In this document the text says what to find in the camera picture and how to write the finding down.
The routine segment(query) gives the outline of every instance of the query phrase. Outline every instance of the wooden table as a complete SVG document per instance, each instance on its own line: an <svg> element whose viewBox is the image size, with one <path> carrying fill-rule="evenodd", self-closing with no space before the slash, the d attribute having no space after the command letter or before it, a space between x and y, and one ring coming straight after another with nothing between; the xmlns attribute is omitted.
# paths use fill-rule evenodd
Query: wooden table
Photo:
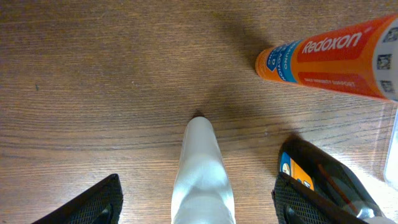
<svg viewBox="0 0 398 224"><path fill-rule="evenodd" d="M344 162L387 217L396 105L261 80L258 53L374 19L397 1L3 1L0 221L32 222L112 173L121 223L169 223L185 125L213 123L238 223L276 223L282 142Z"/></svg>

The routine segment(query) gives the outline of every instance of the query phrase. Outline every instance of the white bottle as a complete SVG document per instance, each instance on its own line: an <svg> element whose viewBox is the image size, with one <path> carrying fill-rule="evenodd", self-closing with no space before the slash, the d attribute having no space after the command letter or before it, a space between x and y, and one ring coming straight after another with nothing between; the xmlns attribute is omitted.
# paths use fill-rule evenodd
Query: white bottle
<svg viewBox="0 0 398 224"><path fill-rule="evenodd" d="M211 123L187 125L172 196L172 223L235 224L234 197Z"/></svg>

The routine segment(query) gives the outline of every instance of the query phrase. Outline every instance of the orange cylindrical container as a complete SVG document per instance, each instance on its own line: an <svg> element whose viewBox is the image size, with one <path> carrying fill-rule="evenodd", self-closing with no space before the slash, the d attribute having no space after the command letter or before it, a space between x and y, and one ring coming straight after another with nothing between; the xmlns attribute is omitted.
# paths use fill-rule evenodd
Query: orange cylindrical container
<svg viewBox="0 0 398 224"><path fill-rule="evenodd" d="M398 14L265 49L266 79L398 101Z"/></svg>

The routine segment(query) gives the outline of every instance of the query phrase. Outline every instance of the qr code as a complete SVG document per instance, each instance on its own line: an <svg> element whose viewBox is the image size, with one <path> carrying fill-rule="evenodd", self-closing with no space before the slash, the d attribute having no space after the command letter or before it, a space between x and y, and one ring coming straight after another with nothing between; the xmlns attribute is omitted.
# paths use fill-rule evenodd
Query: qr code
<svg viewBox="0 0 398 224"><path fill-rule="evenodd" d="M398 40L398 27L391 28L384 38L383 42L392 42Z"/></svg>
<svg viewBox="0 0 398 224"><path fill-rule="evenodd" d="M380 85L386 93L395 93L394 87L391 81L381 80Z"/></svg>
<svg viewBox="0 0 398 224"><path fill-rule="evenodd" d="M392 54L377 56L377 69L388 70L391 67Z"/></svg>

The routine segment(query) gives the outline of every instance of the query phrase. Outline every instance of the wooden surface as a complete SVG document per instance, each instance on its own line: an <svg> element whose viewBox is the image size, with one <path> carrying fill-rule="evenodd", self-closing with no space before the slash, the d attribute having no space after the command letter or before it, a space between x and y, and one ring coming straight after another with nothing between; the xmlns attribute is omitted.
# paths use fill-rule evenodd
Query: wooden surface
<svg viewBox="0 0 398 224"><path fill-rule="evenodd" d="M396 1L0 2L0 221L32 222L118 173L121 223L168 223L185 125L215 127L238 223L276 223L277 153L296 132L344 162L387 217L396 105L262 81L264 48Z"/></svg>

